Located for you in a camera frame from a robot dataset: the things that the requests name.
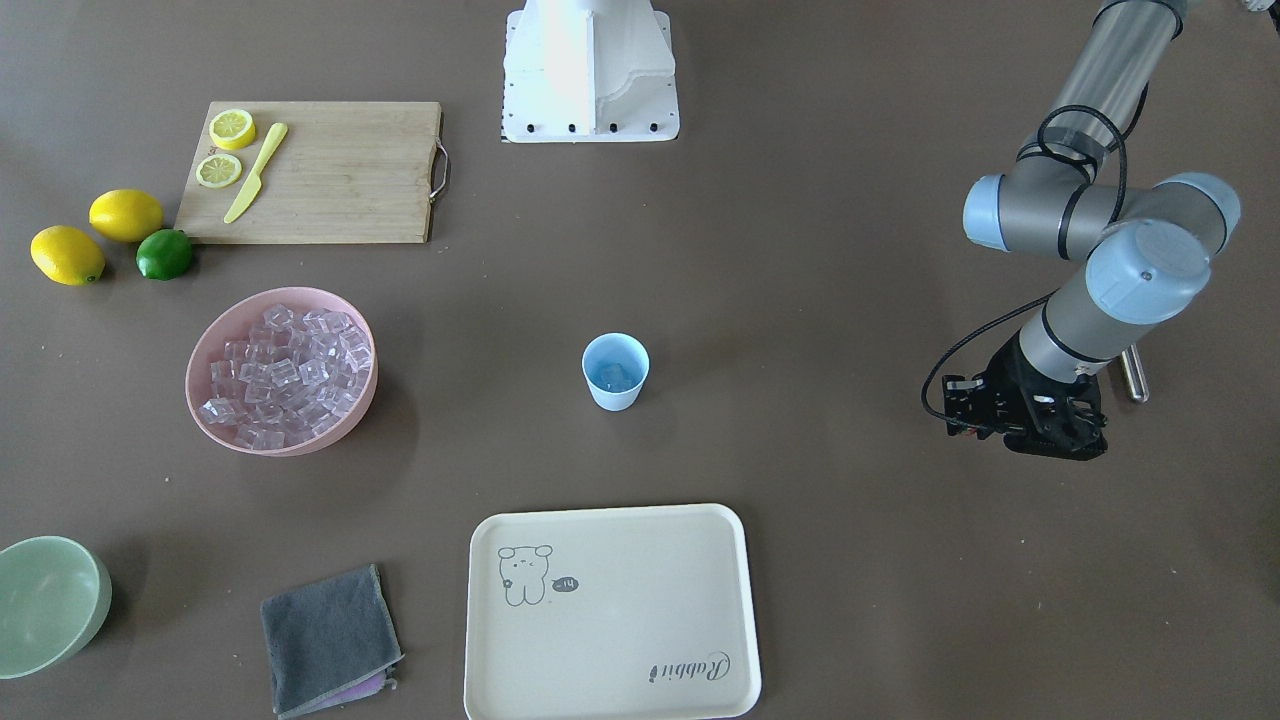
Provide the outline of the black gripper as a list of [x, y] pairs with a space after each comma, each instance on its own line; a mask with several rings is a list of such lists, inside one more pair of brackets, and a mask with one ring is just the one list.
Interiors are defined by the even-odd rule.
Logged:
[[1092, 460], [1106, 452], [1100, 386], [1092, 375], [1064, 383], [1034, 369], [1016, 336], [980, 374], [980, 438], [1004, 437], [1014, 452], [1068, 460]]

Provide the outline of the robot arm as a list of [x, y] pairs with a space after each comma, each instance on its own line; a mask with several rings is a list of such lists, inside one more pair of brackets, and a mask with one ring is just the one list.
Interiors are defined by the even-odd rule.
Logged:
[[979, 178], [963, 227], [979, 246], [1078, 263], [1078, 272], [972, 378], [942, 382], [951, 436], [1089, 460], [1107, 447], [1098, 374], [1206, 287], [1242, 215], [1206, 173], [1130, 190], [1125, 131], [1138, 118], [1188, 1], [1106, 1], [1044, 119], [1004, 176]]

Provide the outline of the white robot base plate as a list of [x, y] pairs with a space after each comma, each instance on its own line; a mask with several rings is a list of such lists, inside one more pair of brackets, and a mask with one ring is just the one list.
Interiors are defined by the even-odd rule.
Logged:
[[649, 1], [527, 1], [507, 15], [503, 70], [506, 142], [678, 137], [671, 20]]

